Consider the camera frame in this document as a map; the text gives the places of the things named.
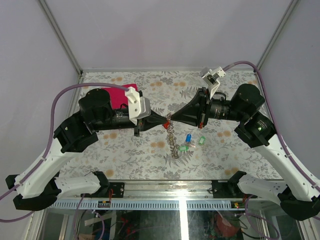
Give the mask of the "red tag key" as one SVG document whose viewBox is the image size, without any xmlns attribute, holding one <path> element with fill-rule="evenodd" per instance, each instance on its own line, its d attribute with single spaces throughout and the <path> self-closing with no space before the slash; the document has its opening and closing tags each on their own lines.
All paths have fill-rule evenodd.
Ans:
<svg viewBox="0 0 320 240">
<path fill-rule="evenodd" d="M 163 124 L 163 127 L 164 127 L 165 129 L 167 129 L 170 124 L 171 124 L 171 123 L 170 123 L 169 121 L 167 121 L 165 124 Z"/>
</svg>

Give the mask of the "blue tag key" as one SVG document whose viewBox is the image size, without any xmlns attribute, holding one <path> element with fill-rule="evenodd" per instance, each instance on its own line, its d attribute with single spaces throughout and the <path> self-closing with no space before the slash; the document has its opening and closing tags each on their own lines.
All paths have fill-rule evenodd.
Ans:
<svg viewBox="0 0 320 240">
<path fill-rule="evenodd" d="M 187 135 L 186 135 L 185 142 L 186 142 L 186 143 L 190 143 L 190 142 L 191 142 L 191 138 L 192 138 L 192 135 L 191 135 L 191 134 L 187 134 Z"/>
</svg>

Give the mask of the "green tag key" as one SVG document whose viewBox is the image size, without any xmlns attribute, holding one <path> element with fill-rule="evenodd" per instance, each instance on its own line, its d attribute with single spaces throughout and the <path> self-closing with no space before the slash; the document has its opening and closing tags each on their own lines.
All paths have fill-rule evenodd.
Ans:
<svg viewBox="0 0 320 240">
<path fill-rule="evenodd" d="M 192 148 L 194 148 L 195 146 L 194 145 L 181 145 L 179 148 L 178 148 L 178 150 L 180 151 L 180 152 L 186 152 L 186 151 L 188 151 L 189 149 L 192 149 Z"/>
<path fill-rule="evenodd" d="M 205 143 L 205 141 L 206 141 L 206 138 L 204 136 L 201 136 L 199 141 L 198 141 L 198 144 L 199 145 L 203 145 Z"/>
</svg>

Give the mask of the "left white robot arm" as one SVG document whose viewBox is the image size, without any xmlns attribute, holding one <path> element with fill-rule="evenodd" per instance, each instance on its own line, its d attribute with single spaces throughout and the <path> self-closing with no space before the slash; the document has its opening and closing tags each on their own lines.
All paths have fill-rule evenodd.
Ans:
<svg viewBox="0 0 320 240">
<path fill-rule="evenodd" d="M 127 104 L 113 109 L 107 90 L 95 88 L 78 101 L 79 111 L 50 132 L 49 146 L 21 174 L 9 175 L 5 181 L 9 190 L 17 192 L 13 204 L 17 210 L 40 211 L 60 198 L 88 196 L 108 198 L 111 186 L 102 171 L 91 171 L 83 177 L 60 177 L 61 168 L 79 157 L 96 143 L 99 131 L 133 129 L 135 136 L 167 122 L 150 107 L 141 91 L 129 87 Z"/>
</svg>

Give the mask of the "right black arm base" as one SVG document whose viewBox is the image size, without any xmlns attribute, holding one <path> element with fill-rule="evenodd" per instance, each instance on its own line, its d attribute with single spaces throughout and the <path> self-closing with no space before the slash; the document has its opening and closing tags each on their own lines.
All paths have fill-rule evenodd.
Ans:
<svg viewBox="0 0 320 240">
<path fill-rule="evenodd" d="M 211 180 L 211 187 L 207 191 L 214 199 L 243 199 L 245 193 L 240 190 L 237 184 L 240 181 L 240 178 L 246 174 L 246 172 L 238 170 L 227 181 Z"/>
</svg>

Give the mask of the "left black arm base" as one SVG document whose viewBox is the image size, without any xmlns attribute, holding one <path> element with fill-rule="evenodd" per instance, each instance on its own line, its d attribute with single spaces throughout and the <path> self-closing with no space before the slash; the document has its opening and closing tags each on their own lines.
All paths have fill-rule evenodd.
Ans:
<svg viewBox="0 0 320 240">
<path fill-rule="evenodd" d="M 104 188 L 98 194 L 99 198 L 107 199 L 120 199 L 124 197 L 125 183 L 124 182 L 111 182 L 107 188 Z"/>
</svg>

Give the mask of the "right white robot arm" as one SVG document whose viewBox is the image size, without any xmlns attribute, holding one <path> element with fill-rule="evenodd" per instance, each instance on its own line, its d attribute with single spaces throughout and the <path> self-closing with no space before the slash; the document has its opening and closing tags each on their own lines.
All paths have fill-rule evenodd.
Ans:
<svg viewBox="0 0 320 240">
<path fill-rule="evenodd" d="M 279 205 L 298 221 L 316 217 L 320 213 L 320 181 L 286 148 L 273 122 L 260 113 L 265 103 L 259 89 L 242 84 L 231 100 L 211 99 L 206 88 L 197 90 L 193 99 L 171 116 L 171 120 L 199 129 L 209 119 L 236 121 L 237 136 L 251 149 L 260 153 L 279 173 L 283 182 L 256 178 L 237 171 L 228 180 L 228 192 L 233 197 L 254 195 Z"/>
</svg>

